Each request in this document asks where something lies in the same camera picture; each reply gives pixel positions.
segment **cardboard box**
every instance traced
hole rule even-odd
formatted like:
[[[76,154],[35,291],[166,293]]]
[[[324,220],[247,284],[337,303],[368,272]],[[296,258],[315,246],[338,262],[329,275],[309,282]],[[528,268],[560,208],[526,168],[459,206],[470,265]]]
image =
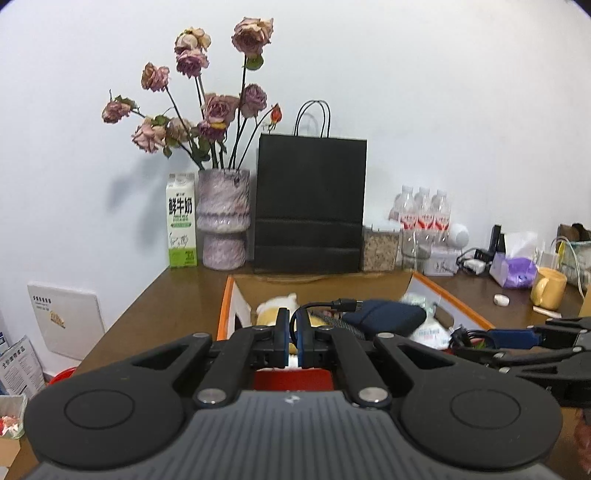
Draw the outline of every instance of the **cardboard box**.
[[[236,327],[255,323],[254,309],[277,296],[297,294],[299,304],[331,301],[338,298],[357,300],[399,300],[404,293],[422,295],[445,310],[453,319],[453,328],[494,328],[484,317],[427,277],[403,271],[322,276],[230,275],[220,311],[217,339],[230,337]]]

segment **dried rose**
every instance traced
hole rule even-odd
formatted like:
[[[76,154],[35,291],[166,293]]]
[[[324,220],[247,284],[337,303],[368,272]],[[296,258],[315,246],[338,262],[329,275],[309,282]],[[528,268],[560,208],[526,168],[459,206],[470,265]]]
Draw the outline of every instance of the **dried rose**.
[[[236,109],[240,99],[232,95],[205,94],[205,105],[202,106],[205,120],[210,124],[225,124],[226,127],[236,117]]]
[[[252,118],[265,108],[267,108],[267,94],[256,83],[251,83],[244,89],[240,108],[242,115],[244,118]]]
[[[198,77],[201,69],[209,67],[209,60],[201,50],[185,50],[177,56],[177,71],[187,77]]]
[[[205,50],[212,44],[212,38],[202,28],[187,28],[174,41],[174,52],[178,55],[185,50]]]
[[[132,142],[141,150],[154,153],[158,151],[158,146],[164,146],[165,136],[166,129],[159,125],[152,126],[152,119],[147,116],[144,119],[144,123],[138,127],[133,135],[131,135],[131,138]]]
[[[153,92],[163,91],[168,85],[169,73],[170,69],[168,67],[156,68],[151,62],[148,62],[142,73],[142,88]]]
[[[102,118],[106,124],[115,124],[125,116],[129,116],[131,106],[127,103],[112,100],[103,109]]]
[[[238,51],[252,59],[262,54],[262,48],[271,43],[273,19],[244,17],[234,28],[232,43]]]
[[[174,138],[177,142],[187,142],[189,141],[187,131],[191,130],[192,127],[193,125],[186,118],[184,118],[181,122],[181,119],[179,117],[175,117],[171,119],[170,122],[168,122],[168,125],[166,127],[166,134],[170,138]]]
[[[197,124],[197,134],[210,142],[223,142],[226,124],[210,124],[207,120],[201,120]]]

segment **green milk carton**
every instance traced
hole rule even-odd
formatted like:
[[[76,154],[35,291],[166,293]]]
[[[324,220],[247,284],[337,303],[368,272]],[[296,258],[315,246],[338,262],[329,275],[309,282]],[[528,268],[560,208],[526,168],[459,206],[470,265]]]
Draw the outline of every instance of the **green milk carton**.
[[[194,173],[168,176],[166,203],[170,266],[194,267],[197,265]]]

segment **black cable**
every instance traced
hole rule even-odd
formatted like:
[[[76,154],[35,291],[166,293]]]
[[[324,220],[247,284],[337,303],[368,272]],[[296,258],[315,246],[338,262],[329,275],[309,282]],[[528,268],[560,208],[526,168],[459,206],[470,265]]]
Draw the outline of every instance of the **black cable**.
[[[290,339],[291,343],[297,346],[297,334],[296,334],[296,313],[301,310],[307,310],[312,307],[328,307],[331,310],[337,312],[358,312],[361,309],[362,302],[354,299],[338,299],[333,301],[320,301],[306,303],[299,307],[290,318]]]

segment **printed label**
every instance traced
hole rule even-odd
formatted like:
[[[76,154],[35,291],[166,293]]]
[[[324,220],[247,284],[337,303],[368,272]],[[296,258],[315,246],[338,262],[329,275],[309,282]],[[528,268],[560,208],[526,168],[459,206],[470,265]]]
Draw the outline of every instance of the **printed label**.
[[[400,223],[405,230],[412,230],[417,223],[417,215],[413,213],[402,213],[400,215]]]
[[[434,221],[435,221],[435,216],[432,213],[423,213],[422,215],[418,216],[417,228],[421,228],[423,230],[427,230],[429,228],[432,228]]]
[[[449,228],[449,215],[435,216],[435,230],[445,231]]]

